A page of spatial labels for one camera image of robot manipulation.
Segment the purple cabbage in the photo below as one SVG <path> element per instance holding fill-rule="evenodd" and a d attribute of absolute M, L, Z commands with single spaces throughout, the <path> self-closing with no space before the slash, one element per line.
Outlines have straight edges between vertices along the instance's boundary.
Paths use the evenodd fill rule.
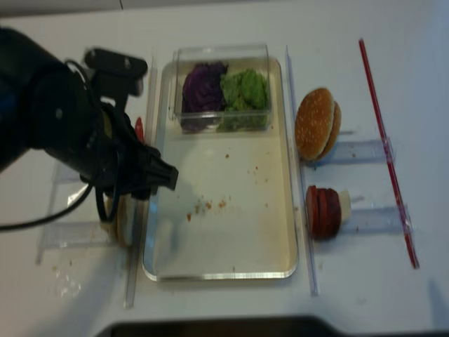
<path fill-rule="evenodd" d="M 226 101 L 220 80 L 226 73 L 227 66 L 221 62 L 197 64 L 182 87 L 182 113 L 223 111 Z M 181 127 L 186 131 L 198 132 L 215 122 L 215 118 L 183 118 Z"/>

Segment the white table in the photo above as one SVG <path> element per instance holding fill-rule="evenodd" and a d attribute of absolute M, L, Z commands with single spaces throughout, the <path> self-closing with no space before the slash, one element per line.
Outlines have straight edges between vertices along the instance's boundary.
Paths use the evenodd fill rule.
<path fill-rule="evenodd" d="M 60 59 L 81 60 L 87 48 L 101 46 L 154 56 L 160 70 L 180 46 L 256 41 L 266 41 L 284 67 L 288 45 L 298 103 L 331 81 L 335 96 L 347 101 L 350 88 L 359 87 L 357 102 L 372 109 L 357 44 L 363 37 L 421 269 L 411 268 L 402 236 L 377 240 L 376 248 L 369 239 L 342 239 L 352 246 L 317 256 L 321 295 L 312 298 L 300 241 L 299 267 L 288 279 L 158 284 L 139 271 L 135 307 L 124 310 L 123 252 L 53 251 L 35 265 L 38 230 L 3 234 L 1 335 L 93 336 L 113 322 L 243 315 L 317 315 L 352 333 L 449 329 L 448 18 L 447 1 L 314 0 L 2 20 Z M 336 82 L 333 66 L 341 59 L 361 68 Z M 130 100 L 133 121 L 146 115 L 146 104 L 145 96 Z M 53 165 L 45 153 L 29 152 L 1 174 L 2 223 L 46 213 Z M 376 253 L 385 256 L 373 267 Z M 58 293 L 61 275 L 81 286 L 77 296 Z"/>

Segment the red stick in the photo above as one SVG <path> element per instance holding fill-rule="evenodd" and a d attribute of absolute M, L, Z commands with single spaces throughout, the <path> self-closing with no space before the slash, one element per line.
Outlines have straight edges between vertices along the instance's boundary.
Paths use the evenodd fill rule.
<path fill-rule="evenodd" d="M 382 120 L 382 115 L 380 114 L 380 106 L 377 101 L 376 90 L 374 88 L 373 76 L 371 75 L 370 64 L 368 62 L 368 55 L 366 54 L 365 43 L 362 39 L 358 41 L 360 46 L 360 52 L 363 58 L 363 65 L 365 67 L 366 79 L 368 80 L 368 86 L 370 87 L 371 100 L 373 100 L 374 112 L 376 113 L 377 126 L 379 127 L 380 137 L 384 143 L 384 151 L 387 158 L 392 158 L 392 153 L 390 147 L 387 144 L 387 133 L 385 132 L 384 121 Z M 406 208 L 402 201 L 401 190 L 399 189 L 398 179 L 396 177 L 396 171 L 394 170 L 394 165 L 392 161 L 387 161 L 388 171 L 390 173 L 391 185 L 393 187 L 394 196 L 396 198 L 396 204 L 398 205 L 399 214 L 401 216 L 402 229 L 404 232 L 404 238 L 406 239 L 408 256 L 410 257 L 410 262 L 413 268 L 418 269 L 420 263 L 418 262 L 415 245 L 413 244 L 412 234 L 410 228 L 407 225 L 408 217 L 406 213 Z"/>

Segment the green lettuce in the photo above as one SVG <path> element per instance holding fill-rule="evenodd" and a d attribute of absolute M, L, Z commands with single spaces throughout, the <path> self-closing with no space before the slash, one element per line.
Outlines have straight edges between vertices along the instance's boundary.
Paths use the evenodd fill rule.
<path fill-rule="evenodd" d="M 223 122 L 218 131 L 262 129 L 267 125 L 267 115 L 227 116 L 226 112 L 245 112 L 268 109 L 267 81 L 255 70 L 238 74 L 224 74 L 220 87 L 226 100 Z"/>

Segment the tray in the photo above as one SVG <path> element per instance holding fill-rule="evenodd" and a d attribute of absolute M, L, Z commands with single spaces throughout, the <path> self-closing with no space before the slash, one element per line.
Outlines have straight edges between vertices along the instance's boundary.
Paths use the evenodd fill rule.
<path fill-rule="evenodd" d="M 297 267 L 281 67 L 269 59 L 266 131 L 183 134 L 170 118 L 176 81 L 161 77 L 155 146 L 180 172 L 149 203 L 143 267 L 152 280 L 273 279 Z"/>

